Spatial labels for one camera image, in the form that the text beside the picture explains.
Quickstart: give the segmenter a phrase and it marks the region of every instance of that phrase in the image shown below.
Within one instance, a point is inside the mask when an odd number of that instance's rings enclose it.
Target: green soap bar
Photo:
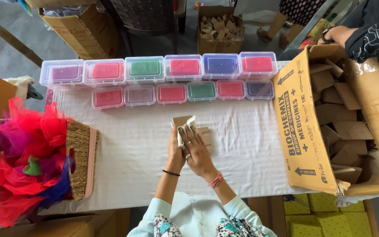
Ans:
[[[160,62],[157,60],[131,62],[130,75],[159,75],[162,72]]]
[[[214,98],[216,91],[211,83],[188,86],[188,98],[192,100]]]

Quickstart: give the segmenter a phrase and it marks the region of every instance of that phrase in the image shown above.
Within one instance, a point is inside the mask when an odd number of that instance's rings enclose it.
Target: wrist watch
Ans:
[[[329,28],[327,28],[326,30],[323,31],[323,35],[321,36],[321,39],[325,42],[325,43],[334,43],[335,41],[333,39],[326,39],[324,36],[327,34],[327,32],[329,32],[330,29],[334,28],[336,26],[331,26]]]

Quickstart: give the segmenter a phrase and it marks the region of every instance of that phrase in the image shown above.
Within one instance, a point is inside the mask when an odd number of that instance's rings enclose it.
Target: chair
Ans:
[[[171,0],[99,0],[105,11],[113,18],[120,30],[130,56],[133,49],[129,34],[145,36],[172,36],[173,53],[177,54],[178,24],[185,27],[186,0],[177,12],[173,11]]]

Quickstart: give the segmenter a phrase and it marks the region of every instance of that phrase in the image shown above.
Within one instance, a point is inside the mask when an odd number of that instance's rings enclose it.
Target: scissors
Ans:
[[[305,202],[297,199],[295,196],[293,196],[292,194],[286,194],[286,195],[283,195],[283,201],[285,202],[289,202],[289,201],[294,201],[294,202],[297,202],[299,204],[301,204],[302,206],[305,206],[305,207],[309,207],[308,204],[306,204]]]

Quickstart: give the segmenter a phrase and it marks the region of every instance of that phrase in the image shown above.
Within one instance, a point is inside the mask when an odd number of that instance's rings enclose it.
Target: arrow symbol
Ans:
[[[302,175],[316,175],[315,170],[303,170],[299,169],[299,167],[295,170],[295,173],[297,173],[299,176]]]
[[[281,85],[284,81],[286,81],[287,78],[289,78],[293,74],[293,69],[290,71],[286,76],[280,78],[279,82],[277,82],[277,85]]]

